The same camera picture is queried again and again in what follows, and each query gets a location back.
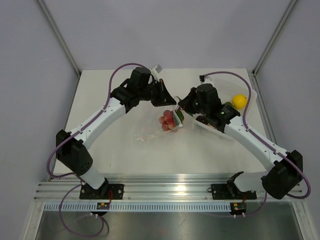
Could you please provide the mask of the clear dotted zip bag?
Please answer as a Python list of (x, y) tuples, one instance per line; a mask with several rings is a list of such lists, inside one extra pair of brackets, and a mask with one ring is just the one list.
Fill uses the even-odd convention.
[(151, 141), (169, 133), (192, 131), (195, 120), (178, 104), (154, 107), (144, 106), (137, 114), (133, 127), (133, 139), (139, 142)]

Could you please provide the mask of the red apple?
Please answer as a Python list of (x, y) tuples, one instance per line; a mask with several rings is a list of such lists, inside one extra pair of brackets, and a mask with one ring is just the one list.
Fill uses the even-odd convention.
[(195, 120), (206, 125), (206, 126), (210, 125), (209, 121), (207, 120), (207, 118), (204, 115), (198, 115)]

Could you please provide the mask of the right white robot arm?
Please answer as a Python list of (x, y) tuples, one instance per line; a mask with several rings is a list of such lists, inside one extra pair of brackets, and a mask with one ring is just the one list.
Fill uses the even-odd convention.
[(235, 108), (221, 103), (212, 84), (191, 88), (178, 105), (188, 114), (204, 116), (213, 128), (236, 140), (263, 165), (263, 172), (240, 171), (229, 178), (226, 190), (230, 197), (239, 198), (248, 191), (265, 191), (281, 200), (302, 181), (302, 155), (296, 150), (288, 152), (250, 128)]

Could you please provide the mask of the yellow lemon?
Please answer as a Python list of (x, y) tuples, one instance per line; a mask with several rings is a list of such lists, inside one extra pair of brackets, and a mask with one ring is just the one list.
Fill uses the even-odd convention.
[(237, 94), (232, 98), (231, 101), (236, 109), (244, 109), (248, 103), (248, 99), (244, 94)]

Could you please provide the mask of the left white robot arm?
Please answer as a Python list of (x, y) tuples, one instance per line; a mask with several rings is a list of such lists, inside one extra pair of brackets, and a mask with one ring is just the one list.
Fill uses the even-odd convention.
[(177, 103), (159, 78), (161, 71), (160, 65), (149, 69), (136, 63), (129, 78), (108, 89), (107, 100), (99, 110), (72, 131), (56, 134), (56, 158), (81, 180), (84, 199), (110, 198), (113, 192), (112, 185), (93, 165), (89, 149), (95, 140), (141, 101), (154, 107)]

